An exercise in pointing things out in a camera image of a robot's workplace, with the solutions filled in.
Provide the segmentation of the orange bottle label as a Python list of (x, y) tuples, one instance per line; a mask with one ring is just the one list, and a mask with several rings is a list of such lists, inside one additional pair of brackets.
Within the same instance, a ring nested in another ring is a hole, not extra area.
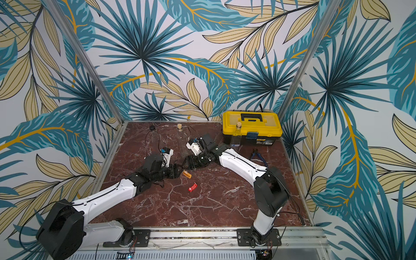
[(192, 178), (192, 175), (190, 173), (188, 173), (187, 171), (183, 171), (182, 174), (187, 177), (188, 179)]

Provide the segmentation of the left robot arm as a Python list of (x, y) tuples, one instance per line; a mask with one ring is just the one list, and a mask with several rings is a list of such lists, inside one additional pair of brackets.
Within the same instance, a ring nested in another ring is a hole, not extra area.
[(130, 247), (137, 235), (124, 219), (95, 224), (91, 221), (142, 194), (155, 182), (178, 178), (179, 166), (170, 163), (172, 156), (172, 149), (163, 148), (147, 156), (142, 167), (116, 184), (83, 199), (57, 201), (37, 232), (37, 241), (54, 260), (65, 260), (80, 248), (94, 244)]

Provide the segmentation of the glass bottle with black cap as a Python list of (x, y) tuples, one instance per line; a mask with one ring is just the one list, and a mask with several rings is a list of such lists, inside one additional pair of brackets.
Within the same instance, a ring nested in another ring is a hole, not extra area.
[(157, 132), (155, 125), (149, 127), (147, 141), (147, 148), (150, 154), (160, 152), (160, 134)]

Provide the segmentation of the glass bottle with cork stopper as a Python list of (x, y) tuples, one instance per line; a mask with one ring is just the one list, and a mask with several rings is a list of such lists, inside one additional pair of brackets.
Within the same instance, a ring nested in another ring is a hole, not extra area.
[(181, 123), (177, 124), (177, 141), (178, 141), (178, 147), (180, 156), (182, 158), (185, 158), (188, 156), (188, 148), (186, 147), (189, 137), (184, 131), (184, 127)]

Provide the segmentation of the red bottle label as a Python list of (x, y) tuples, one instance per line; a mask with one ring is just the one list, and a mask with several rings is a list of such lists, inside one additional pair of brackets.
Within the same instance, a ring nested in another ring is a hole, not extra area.
[(197, 183), (194, 183), (191, 187), (188, 188), (189, 192), (194, 191), (198, 187)]

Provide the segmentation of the slim glass bottle with cork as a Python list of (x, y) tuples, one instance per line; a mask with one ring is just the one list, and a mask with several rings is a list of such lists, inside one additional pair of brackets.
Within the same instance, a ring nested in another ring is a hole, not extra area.
[(232, 134), (231, 137), (231, 142), (230, 142), (230, 146), (236, 151), (238, 152), (241, 146), (241, 140), (242, 140), (242, 133), (241, 133), (241, 129), (242, 129), (242, 123), (240, 121), (238, 121), (236, 123), (236, 128)]

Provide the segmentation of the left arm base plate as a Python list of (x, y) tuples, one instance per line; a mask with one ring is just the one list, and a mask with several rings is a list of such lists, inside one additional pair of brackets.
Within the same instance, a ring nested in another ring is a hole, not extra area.
[(104, 248), (146, 248), (150, 240), (150, 229), (133, 229), (122, 234), (115, 242), (105, 242)]

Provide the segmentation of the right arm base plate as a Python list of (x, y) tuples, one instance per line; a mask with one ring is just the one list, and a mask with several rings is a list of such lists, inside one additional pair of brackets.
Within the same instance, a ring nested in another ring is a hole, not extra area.
[(267, 234), (261, 235), (254, 228), (237, 229), (237, 243), (239, 247), (262, 247), (271, 245), (279, 247), (282, 245), (281, 235), (277, 229), (271, 229)]

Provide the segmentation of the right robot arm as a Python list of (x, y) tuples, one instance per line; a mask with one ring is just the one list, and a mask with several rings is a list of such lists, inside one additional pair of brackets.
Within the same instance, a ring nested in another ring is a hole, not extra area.
[(209, 134), (188, 140), (186, 148), (192, 152), (185, 159), (189, 170), (215, 162), (232, 170), (253, 187), (258, 213), (247, 239), (252, 245), (269, 242), (275, 219), (290, 198), (281, 171), (276, 167), (261, 166), (227, 144), (217, 144)]

